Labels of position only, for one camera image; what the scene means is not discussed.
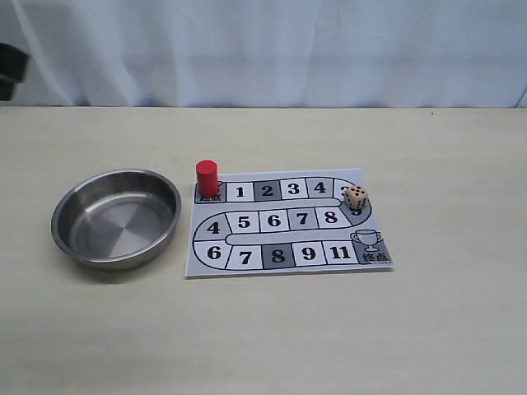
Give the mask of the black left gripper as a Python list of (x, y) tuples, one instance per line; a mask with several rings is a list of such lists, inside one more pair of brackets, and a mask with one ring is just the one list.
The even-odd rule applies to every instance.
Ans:
[(1, 43), (1, 101), (11, 101), (18, 84), (26, 78), (30, 55), (10, 44)]

